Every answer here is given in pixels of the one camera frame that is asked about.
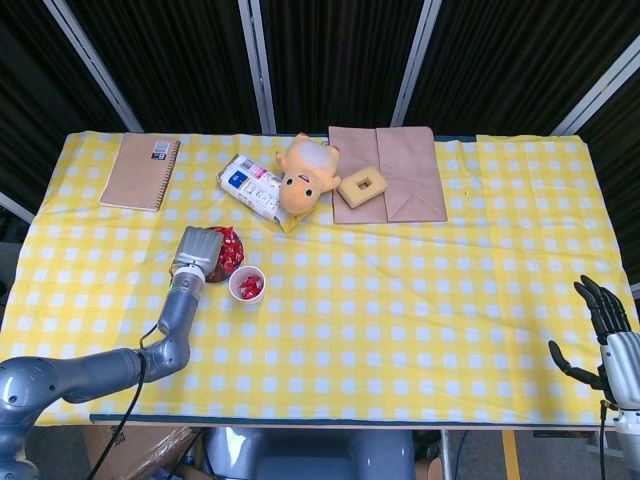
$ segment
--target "paper cup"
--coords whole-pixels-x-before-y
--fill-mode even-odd
[[[257,297],[245,300],[240,296],[240,285],[242,285],[242,282],[244,282],[249,277],[260,277],[262,279],[262,290]],[[264,273],[262,273],[262,270],[260,270],[258,267],[245,265],[244,267],[240,267],[235,272],[233,272],[231,274],[231,277],[229,278],[229,291],[231,292],[231,296],[242,303],[258,303],[264,297],[264,291],[266,289],[267,279],[265,278]]]

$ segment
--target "spiral notebook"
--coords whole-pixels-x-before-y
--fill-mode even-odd
[[[100,205],[157,212],[179,148],[171,137],[126,133]]]

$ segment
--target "red candy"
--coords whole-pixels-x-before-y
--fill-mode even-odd
[[[244,260],[244,247],[233,227],[211,227],[211,230],[222,234],[222,248],[213,274],[207,282],[216,283],[226,280]]]
[[[258,294],[262,291],[264,284],[260,277],[249,277],[244,282],[240,284],[239,291],[240,297],[243,300],[251,300],[258,296]]]

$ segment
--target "yellow checkered tablecloth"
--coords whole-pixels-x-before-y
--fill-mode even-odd
[[[145,385],[134,413],[597,423],[599,394],[557,371],[546,342],[575,365],[597,363],[571,285],[581,273],[618,294],[636,328],[637,317],[579,138],[438,143],[447,223],[333,225],[325,195],[289,235],[224,193],[216,174],[237,152],[276,171],[291,138],[182,135],[157,214],[99,205],[120,138],[67,138],[20,254],[2,359],[136,347],[184,228],[233,225],[245,263],[267,275],[264,301],[240,306],[226,284],[207,286],[191,363]],[[131,396],[58,401],[40,424],[122,413]]]

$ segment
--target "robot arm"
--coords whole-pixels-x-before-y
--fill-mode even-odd
[[[549,351],[566,375],[603,390],[605,398],[619,410],[614,420],[624,460],[633,480],[640,480],[640,334],[631,331],[620,299],[589,277],[574,283],[591,311],[603,364],[598,375],[573,367],[553,340]]]
[[[37,468],[24,456],[26,437],[43,410],[59,398],[83,403],[135,385],[141,373],[139,355],[146,360],[145,382],[187,365],[198,300],[221,245],[221,234],[187,227],[157,324],[164,338],[149,347],[120,348],[69,360],[17,357],[0,363],[0,479],[38,479]]]

